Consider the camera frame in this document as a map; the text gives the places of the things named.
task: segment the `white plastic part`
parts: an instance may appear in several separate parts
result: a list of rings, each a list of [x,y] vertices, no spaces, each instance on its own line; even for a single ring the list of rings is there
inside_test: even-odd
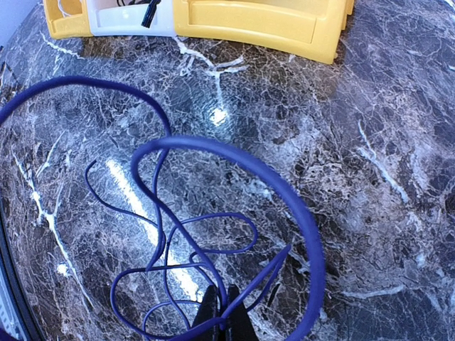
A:
[[[141,25],[147,6],[118,6],[117,0],[87,0],[90,30],[94,36],[177,36],[173,0],[162,0],[158,4],[150,28]]]

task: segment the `blue cable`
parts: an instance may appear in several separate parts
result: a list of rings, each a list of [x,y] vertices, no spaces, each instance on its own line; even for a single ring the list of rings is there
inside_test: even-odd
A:
[[[121,272],[116,279],[112,283],[110,299],[112,304],[112,309],[117,317],[126,325],[128,325],[131,329],[135,330],[139,334],[143,335],[147,338],[154,338],[154,339],[161,339],[161,340],[173,340],[173,341],[188,341],[197,337],[198,335],[204,333],[205,331],[211,329],[215,325],[220,325],[221,328],[225,327],[225,323],[229,315],[234,311],[236,307],[241,304],[244,299],[251,294],[256,287],[266,279],[268,275],[270,275],[268,281],[266,282],[264,289],[254,301],[254,303],[247,308],[247,311],[252,310],[254,307],[259,304],[259,302],[266,296],[267,292],[270,289],[270,286],[276,279],[279,274],[279,270],[282,267],[284,261],[286,260],[287,254],[291,249],[291,246],[286,246],[283,250],[281,250],[274,259],[268,263],[262,271],[253,279],[253,281],[246,287],[246,289],[240,293],[240,295],[231,303],[228,304],[228,295],[225,288],[225,284],[223,283],[223,279],[219,272],[216,270],[215,265],[213,262],[208,258],[207,254],[238,254],[246,251],[251,251],[253,246],[256,244],[258,233],[257,228],[253,224],[253,222],[248,219],[246,216],[242,215],[238,212],[226,212],[226,213],[215,213],[211,215],[203,215],[201,217],[190,218],[187,220],[179,220],[177,216],[171,211],[171,209],[164,204],[158,198],[158,177],[159,171],[166,160],[166,157],[171,149],[192,149],[197,151],[205,151],[208,153],[213,153],[218,155],[222,158],[225,158],[233,163],[238,164],[240,167],[244,168],[247,171],[257,175],[261,180],[263,180],[266,184],[272,187],[276,193],[280,195],[283,201],[287,204],[289,209],[291,210],[294,218],[299,226],[299,229],[306,240],[306,250],[310,262],[310,296],[309,302],[306,309],[306,313],[302,321],[298,324],[295,331],[293,331],[290,336],[286,340],[297,341],[302,340],[308,333],[310,332],[312,326],[316,322],[316,319],[319,316],[319,311],[323,304],[323,297],[324,297],[324,290],[325,290],[325,262],[324,262],[324,255],[321,240],[319,237],[319,232],[317,226],[314,222],[311,213],[306,208],[304,202],[301,198],[294,192],[293,188],[283,179],[281,178],[276,172],[274,172],[269,166],[261,162],[260,160],[252,157],[248,153],[235,148],[233,146],[228,146],[222,144],[215,140],[205,139],[202,137],[196,136],[173,136],[171,133],[171,125],[169,124],[169,120],[161,108],[161,106],[156,102],[152,97],[141,92],[133,87],[128,85],[124,85],[122,83],[117,82],[110,82],[106,80],[97,80],[88,77],[81,77],[81,76],[69,76],[69,77],[59,77],[54,78],[52,80],[48,80],[45,82],[38,83],[29,87],[27,90],[24,90],[20,94],[16,95],[10,102],[8,102],[4,108],[0,111],[0,126],[6,121],[6,119],[13,113],[15,109],[17,109],[20,105],[22,105],[26,100],[40,94],[44,91],[54,89],[56,87],[61,87],[65,85],[87,85],[91,87],[99,87],[104,89],[111,89],[111,90],[119,90],[121,92],[126,92],[131,94],[139,99],[144,100],[147,104],[151,105],[156,114],[159,116],[160,120],[163,123],[164,127],[164,134],[165,137],[157,140],[150,141],[142,146],[140,146],[132,156],[131,162],[131,172],[134,182],[137,186],[142,190],[142,192],[154,203],[155,213],[156,213],[156,222],[153,222],[141,215],[137,215],[136,213],[130,212],[128,210],[123,210],[121,208],[115,207],[110,205],[109,203],[105,202],[99,195],[94,191],[93,187],[90,185],[88,180],[88,173],[90,169],[94,166],[96,161],[91,162],[91,164],[85,170],[85,182],[89,188],[89,191],[94,195],[95,199],[101,202],[104,206],[108,207],[111,210],[120,212],[122,214],[130,215],[132,217],[141,219],[149,224],[153,225],[158,232],[158,243],[155,249],[155,252],[147,264],[145,268],[138,268],[138,269],[128,269],[126,271]],[[145,157],[147,154],[152,152],[161,152],[159,155],[159,160],[157,165],[154,169],[154,174],[152,178],[151,190],[146,186],[144,181],[141,179],[139,175],[139,163],[141,162],[142,158]],[[162,220],[162,212],[164,212],[173,222],[173,229],[171,230],[168,239],[166,241],[166,235],[163,229],[163,220]],[[252,229],[253,239],[252,241],[246,246],[241,249],[236,250],[219,250],[219,249],[203,249],[200,248],[188,231],[185,229],[184,225],[192,222],[197,222],[206,219],[213,219],[216,217],[233,217],[236,219],[240,219],[243,222],[246,222],[250,228]],[[167,264],[168,261],[168,253],[171,247],[171,240],[174,236],[175,232],[179,231],[183,237],[187,240],[187,242],[191,245],[194,249],[194,252],[190,255],[189,263],[188,264],[179,264],[179,265],[172,265],[169,266]],[[163,266],[156,266],[156,262],[164,255],[164,265]],[[200,261],[194,262],[193,258],[198,256]],[[220,312],[221,316],[219,318],[212,318],[204,323],[198,325],[197,327],[191,328],[188,318],[185,316],[184,312],[179,307],[179,304],[200,304],[198,302],[193,301],[185,301],[185,300],[175,300],[169,290],[167,284],[167,271],[172,269],[188,269],[194,268],[201,273],[201,275],[206,279],[208,284],[215,284],[218,288],[218,295],[220,298]],[[213,281],[208,273],[205,271],[209,270],[211,272],[212,277],[215,279]],[[164,280],[164,290],[166,295],[168,296],[169,301],[159,303],[152,307],[147,314],[142,323],[142,327],[139,328],[135,326],[133,323],[128,321],[120,312],[117,307],[116,297],[115,297],[115,289],[119,281],[129,274],[133,273],[147,273],[150,271],[163,271],[163,280]],[[152,335],[146,331],[146,322],[151,314],[158,308],[161,308],[165,305],[172,305],[179,315],[182,317],[187,331],[179,336],[164,336],[164,335]]]

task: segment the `marble countertop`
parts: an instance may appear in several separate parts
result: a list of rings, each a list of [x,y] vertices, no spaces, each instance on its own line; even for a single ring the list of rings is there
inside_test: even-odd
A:
[[[309,340],[455,340],[452,0],[357,0],[333,65],[216,40],[56,41],[37,6],[2,62],[0,106],[61,75],[124,82],[162,103],[175,132],[240,147],[286,178],[311,208],[326,253],[326,299]],[[90,178],[100,195],[153,217],[131,185],[129,159],[162,133],[142,102],[78,86],[40,95],[0,128],[11,246],[48,340],[141,339],[112,313],[109,290],[120,271],[145,266],[156,233],[96,202],[83,172],[96,158]],[[146,179],[155,160],[143,165]],[[283,340],[304,314],[309,268],[280,199],[238,167],[189,151],[170,155],[159,188],[179,217],[240,211],[258,224],[255,252],[215,260],[241,288],[293,245],[274,295],[250,313],[260,340]],[[210,247],[249,240],[230,220],[190,230]],[[188,252],[177,237],[174,260]],[[122,282],[119,304],[131,320],[164,300],[160,278]],[[169,281],[179,298],[205,290],[192,270]],[[173,314],[160,310],[149,327],[178,332]]]

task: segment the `white wall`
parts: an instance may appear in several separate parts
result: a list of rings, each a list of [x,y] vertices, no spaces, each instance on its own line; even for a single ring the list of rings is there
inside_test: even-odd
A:
[[[0,45],[6,45],[38,1],[40,0],[0,0]]]

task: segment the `black cable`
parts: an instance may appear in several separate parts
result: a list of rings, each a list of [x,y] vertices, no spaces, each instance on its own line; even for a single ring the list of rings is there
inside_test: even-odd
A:
[[[147,10],[145,12],[144,20],[142,21],[142,26],[150,28],[151,22],[154,20],[156,8],[161,0],[151,0]]]

